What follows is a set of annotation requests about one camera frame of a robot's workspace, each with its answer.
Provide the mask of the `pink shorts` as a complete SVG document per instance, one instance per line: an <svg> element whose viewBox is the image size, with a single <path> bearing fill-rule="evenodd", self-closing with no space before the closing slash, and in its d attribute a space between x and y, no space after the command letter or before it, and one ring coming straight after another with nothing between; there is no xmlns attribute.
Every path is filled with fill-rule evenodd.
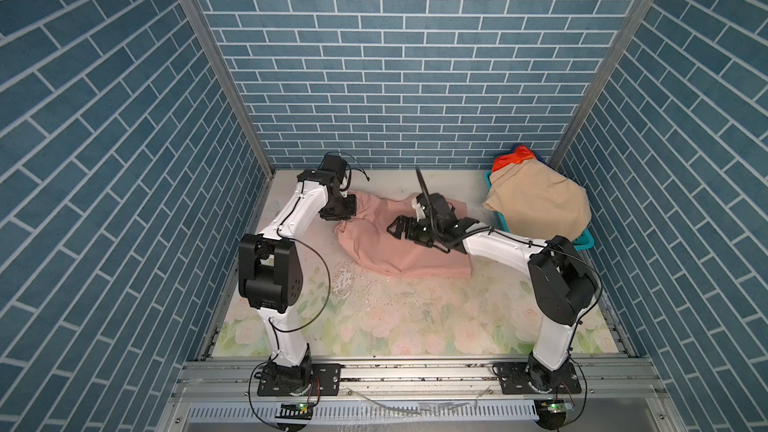
<svg viewBox="0 0 768 432"><path fill-rule="evenodd" d="M397 239L387 228L399 216L413 217L411 194L401 200L380 198L356 191L356 215L335 228L341 247L362 267L402 278L443 277L466 279L472 275L466 254L443 253L405 239Z"/></svg>

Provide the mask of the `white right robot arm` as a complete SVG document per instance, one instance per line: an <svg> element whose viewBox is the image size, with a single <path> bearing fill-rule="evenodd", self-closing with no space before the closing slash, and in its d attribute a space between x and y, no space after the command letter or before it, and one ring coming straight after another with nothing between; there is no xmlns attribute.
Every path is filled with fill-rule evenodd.
<svg viewBox="0 0 768 432"><path fill-rule="evenodd" d="M528 274L536 304L544 315L531 364L554 372L570 358L582 317L599 301L598 278L568 239L537 243L505 234L473 218L417 218L401 215L388 227L396 239L495 260Z"/></svg>

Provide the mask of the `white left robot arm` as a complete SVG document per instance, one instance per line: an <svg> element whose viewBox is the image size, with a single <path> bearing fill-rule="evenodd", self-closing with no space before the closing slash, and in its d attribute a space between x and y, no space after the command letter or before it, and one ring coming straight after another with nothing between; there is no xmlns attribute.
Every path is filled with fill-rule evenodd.
<svg viewBox="0 0 768 432"><path fill-rule="evenodd" d="M356 213L356 197L347 192L349 166L322 165L297 176L290 199L257 234L246 234L238 245L238 293L261 318L271 346L270 358L283 369L297 369L311 360L303 326L293 306L303 288L299 246L315 218L343 221Z"/></svg>

